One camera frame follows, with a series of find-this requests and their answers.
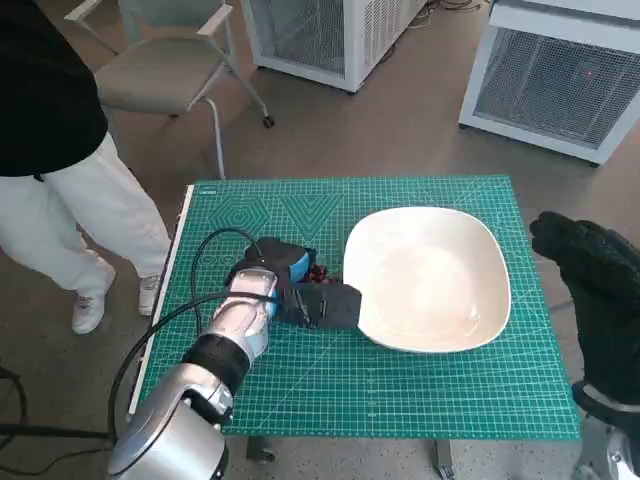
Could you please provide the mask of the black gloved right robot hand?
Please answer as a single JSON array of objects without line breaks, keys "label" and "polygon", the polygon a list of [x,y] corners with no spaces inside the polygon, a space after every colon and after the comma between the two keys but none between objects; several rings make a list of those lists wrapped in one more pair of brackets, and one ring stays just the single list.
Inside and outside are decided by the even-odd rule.
[{"label": "black gloved right robot hand", "polygon": [[618,232],[552,211],[530,224],[532,248],[555,262],[576,315],[584,380],[639,403],[639,248]]}]

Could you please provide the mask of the black left robot hand, blue tape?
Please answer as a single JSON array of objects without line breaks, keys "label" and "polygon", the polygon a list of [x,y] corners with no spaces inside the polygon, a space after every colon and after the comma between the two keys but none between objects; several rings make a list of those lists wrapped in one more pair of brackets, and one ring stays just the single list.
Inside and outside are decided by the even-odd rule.
[{"label": "black left robot hand, blue tape", "polygon": [[278,285],[301,282],[316,260],[316,250],[280,240],[261,237],[245,250],[235,270],[262,268],[278,277]]}]

